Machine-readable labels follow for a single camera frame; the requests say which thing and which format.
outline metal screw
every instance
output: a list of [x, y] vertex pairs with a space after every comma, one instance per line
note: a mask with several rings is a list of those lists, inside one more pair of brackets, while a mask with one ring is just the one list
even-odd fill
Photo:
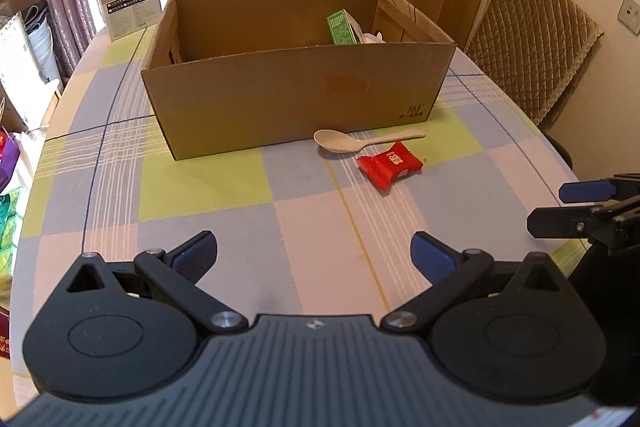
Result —
[[211, 323], [217, 328], [235, 328], [242, 322], [242, 315], [238, 312], [218, 312], [211, 317]]
[[401, 330], [402, 328], [409, 328], [411, 326], [416, 325], [418, 322], [418, 317], [412, 312], [408, 312], [405, 310], [396, 310], [394, 312], [389, 313], [385, 317], [385, 323], [387, 326], [390, 326], [396, 330]]

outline beige chair cushion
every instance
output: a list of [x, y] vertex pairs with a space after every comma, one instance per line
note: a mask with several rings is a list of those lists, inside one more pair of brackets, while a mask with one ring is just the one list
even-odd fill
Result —
[[571, 0], [489, 0], [465, 53], [538, 125], [562, 109], [603, 33]]

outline red candy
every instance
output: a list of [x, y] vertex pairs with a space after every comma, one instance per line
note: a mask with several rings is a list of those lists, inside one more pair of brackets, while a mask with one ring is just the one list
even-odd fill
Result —
[[379, 190], [387, 190], [393, 180], [422, 169], [422, 162], [402, 142], [375, 156], [360, 156], [356, 162]]

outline beige spoon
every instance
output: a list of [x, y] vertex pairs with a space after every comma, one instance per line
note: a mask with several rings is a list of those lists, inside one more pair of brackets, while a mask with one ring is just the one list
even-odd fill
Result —
[[348, 134], [331, 129], [321, 129], [314, 133], [314, 140], [316, 140], [316, 143], [320, 147], [335, 153], [358, 152], [367, 145], [409, 140], [410, 138], [424, 138], [424, 131], [415, 128], [405, 129], [404, 131], [393, 132], [391, 134], [385, 134], [384, 136], [376, 136], [368, 140], [357, 140]]

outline table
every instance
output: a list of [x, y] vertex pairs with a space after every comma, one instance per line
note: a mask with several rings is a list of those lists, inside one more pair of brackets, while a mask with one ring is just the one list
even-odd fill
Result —
[[565, 272], [584, 253], [580, 241], [527, 233], [530, 211], [558, 205], [559, 186], [575, 177], [460, 50], [430, 119], [418, 125], [426, 137], [406, 142], [424, 169], [380, 194], [357, 155], [321, 153], [312, 140], [175, 162], [140, 77], [153, 31], [113, 43], [99, 34], [52, 119], [14, 274], [19, 405], [35, 392], [21, 356], [24, 333], [82, 251], [128, 261], [212, 230], [218, 262], [198, 286], [250, 321], [259, 312], [379, 320], [429, 286], [409, 257], [417, 230], [500, 260], [554, 252]]

